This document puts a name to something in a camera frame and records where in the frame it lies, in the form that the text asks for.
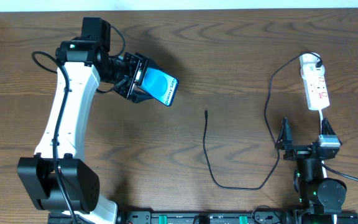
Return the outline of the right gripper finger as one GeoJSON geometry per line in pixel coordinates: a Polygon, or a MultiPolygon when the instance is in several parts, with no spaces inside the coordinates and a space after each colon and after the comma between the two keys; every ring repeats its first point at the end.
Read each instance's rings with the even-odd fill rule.
{"type": "Polygon", "coordinates": [[[284,117],[282,120],[282,133],[280,138],[282,145],[292,145],[293,136],[291,133],[291,127],[288,118],[284,117]]]}
{"type": "Polygon", "coordinates": [[[336,135],[327,118],[321,121],[321,135],[336,135]]]}

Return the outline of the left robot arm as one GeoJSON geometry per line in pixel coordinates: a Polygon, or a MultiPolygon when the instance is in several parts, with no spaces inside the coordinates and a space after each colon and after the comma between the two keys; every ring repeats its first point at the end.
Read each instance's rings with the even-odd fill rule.
{"type": "Polygon", "coordinates": [[[57,89],[45,132],[17,174],[34,207],[57,212],[61,222],[116,223],[117,204],[100,192],[98,175],[85,164],[85,132],[93,97],[102,82],[133,103],[163,100],[167,85],[153,81],[156,69],[141,54],[110,55],[112,25],[83,19],[81,35],[63,41],[50,57],[57,89]]]}

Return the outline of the blue Galaxy smartphone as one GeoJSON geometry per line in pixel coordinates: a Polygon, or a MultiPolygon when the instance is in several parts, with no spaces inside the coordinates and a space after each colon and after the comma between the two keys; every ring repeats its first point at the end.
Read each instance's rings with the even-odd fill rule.
{"type": "Polygon", "coordinates": [[[171,106],[178,88],[177,78],[156,68],[148,68],[139,88],[165,106],[171,106]]]}

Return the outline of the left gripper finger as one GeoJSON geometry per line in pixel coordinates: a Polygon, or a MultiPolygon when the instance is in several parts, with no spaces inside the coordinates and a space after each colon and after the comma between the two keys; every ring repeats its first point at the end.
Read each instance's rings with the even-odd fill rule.
{"type": "Polygon", "coordinates": [[[138,90],[132,91],[132,102],[133,103],[140,103],[145,100],[150,100],[152,98],[153,97],[149,93],[145,93],[145,92],[138,91],[138,90]]]}
{"type": "Polygon", "coordinates": [[[142,54],[140,54],[138,52],[136,52],[135,55],[142,59],[142,68],[145,68],[145,69],[154,68],[154,69],[157,69],[157,70],[163,70],[163,68],[160,67],[159,65],[157,65],[155,63],[155,61],[152,60],[151,58],[149,58],[149,57],[147,57],[145,55],[142,55],[142,54]]]}

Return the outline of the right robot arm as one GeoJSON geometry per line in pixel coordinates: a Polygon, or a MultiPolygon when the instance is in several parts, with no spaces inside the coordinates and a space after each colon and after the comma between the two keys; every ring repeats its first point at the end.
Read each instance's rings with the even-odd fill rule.
{"type": "Polygon", "coordinates": [[[336,223],[336,216],[342,213],[347,187],[323,171],[323,161],[335,158],[342,142],[326,118],[321,124],[323,130],[316,141],[296,146],[288,119],[282,119],[275,148],[285,151],[285,160],[296,161],[293,185],[302,204],[301,208],[288,212],[287,223],[336,223]]]}

